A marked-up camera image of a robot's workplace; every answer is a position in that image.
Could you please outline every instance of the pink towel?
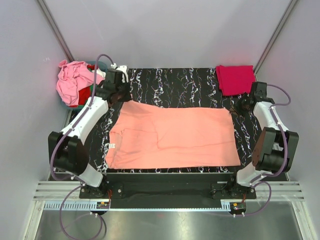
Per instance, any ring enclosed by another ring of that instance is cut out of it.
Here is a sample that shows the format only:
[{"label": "pink towel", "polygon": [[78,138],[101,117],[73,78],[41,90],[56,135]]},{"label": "pink towel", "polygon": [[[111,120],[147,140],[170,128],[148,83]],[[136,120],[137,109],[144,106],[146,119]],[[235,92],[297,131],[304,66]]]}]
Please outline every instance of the pink towel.
[{"label": "pink towel", "polygon": [[[84,61],[67,63],[67,60],[61,61],[58,65],[61,70],[55,89],[67,106],[79,105],[79,91],[94,83],[94,73],[88,70],[87,65]],[[96,84],[103,79],[97,74]]]},{"label": "pink towel", "polygon": [[251,85],[256,81],[254,66],[217,66],[219,89],[224,96],[250,93]]},{"label": "pink towel", "polygon": [[225,108],[160,108],[134,101],[123,104],[105,160],[112,169],[240,165]]}]

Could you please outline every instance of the red towel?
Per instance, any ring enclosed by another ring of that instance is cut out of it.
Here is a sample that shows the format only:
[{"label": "red towel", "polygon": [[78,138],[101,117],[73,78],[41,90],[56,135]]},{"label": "red towel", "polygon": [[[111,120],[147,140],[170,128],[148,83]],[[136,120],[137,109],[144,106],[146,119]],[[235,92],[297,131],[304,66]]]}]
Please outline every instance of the red towel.
[{"label": "red towel", "polygon": [[256,81],[254,66],[217,66],[219,89],[224,96],[250,93],[251,85]]}]

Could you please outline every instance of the metal pole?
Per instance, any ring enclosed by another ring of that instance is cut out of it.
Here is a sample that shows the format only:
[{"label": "metal pole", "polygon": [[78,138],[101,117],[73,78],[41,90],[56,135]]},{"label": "metal pole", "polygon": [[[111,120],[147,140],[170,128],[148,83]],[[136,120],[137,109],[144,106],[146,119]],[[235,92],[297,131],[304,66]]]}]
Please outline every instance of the metal pole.
[{"label": "metal pole", "polygon": [[55,22],[47,4],[45,3],[45,0],[36,0],[36,2],[38,3],[42,13],[44,14],[45,19],[47,20],[48,24],[50,25],[51,29],[53,30],[53,33],[57,39],[57,41],[59,42],[67,60],[69,62],[74,61],[74,56],[72,55],[70,49],[68,48],[68,45],[64,39],[64,37],[62,36],[57,23]]},{"label": "metal pole", "polygon": [[284,28],[286,22],[288,21],[290,15],[292,14],[292,12],[294,11],[295,7],[297,6],[298,2],[300,0],[291,0],[288,7],[286,8],[286,10],[284,11],[278,25],[276,26],[272,37],[270,38],[268,44],[266,45],[258,63],[256,64],[255,68],[254,68],[254,73],[257,74],[259,69],[261,68],[262,64],[264,63],[266,57],[268,56],[271,48],[273,47],[274,43],[276,42],[278,36],[280,35],[282,29]]}]

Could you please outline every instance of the pile of clothes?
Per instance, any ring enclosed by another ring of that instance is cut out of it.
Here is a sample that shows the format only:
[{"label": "pile of clothes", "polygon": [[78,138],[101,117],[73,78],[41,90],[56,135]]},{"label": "pile of clothes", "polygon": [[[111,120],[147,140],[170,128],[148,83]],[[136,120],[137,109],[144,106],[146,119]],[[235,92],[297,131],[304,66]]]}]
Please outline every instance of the pile of clothes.
[{"label": "pile of clothes", "polygon": [[223,96],[250,93],[251,85],[256,81],[254,66],[217,66],[219,89]]},{"label": "pile of clothes", "polygon": [[[67,63],[67,60],[61,61],[58,66],[61,70],[56,90],[62,101],[71,108],[85,105],[92,93],[95,66],[84,61]],[[106,73],[97,69],[96,84],[105,78]]]}]

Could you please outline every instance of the black marble table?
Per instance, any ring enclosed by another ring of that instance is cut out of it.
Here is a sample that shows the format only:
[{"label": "black marble table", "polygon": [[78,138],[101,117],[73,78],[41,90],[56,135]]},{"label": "black marble table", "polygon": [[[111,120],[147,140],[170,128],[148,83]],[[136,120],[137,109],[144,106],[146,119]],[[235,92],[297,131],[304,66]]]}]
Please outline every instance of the black marble table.
[{"label": "black marble table", "polygon": [[[241,95],[224,97],[219,90],[215,68],[139,68],[130,69],[133,100],[161,108],[227,108]],[[109,131],[115,125],[122,103],[115,104],[100,118],[88,135],[85,147],[90,164],[102,173],[216,173],[234,172],[251,162],[252,151],[261,129],[252,112],[232,116],[240,166],[200,166],[158,169],[109,169],[105,156],[109,147]],[[72,112],[70,121],[78,112]]]}]

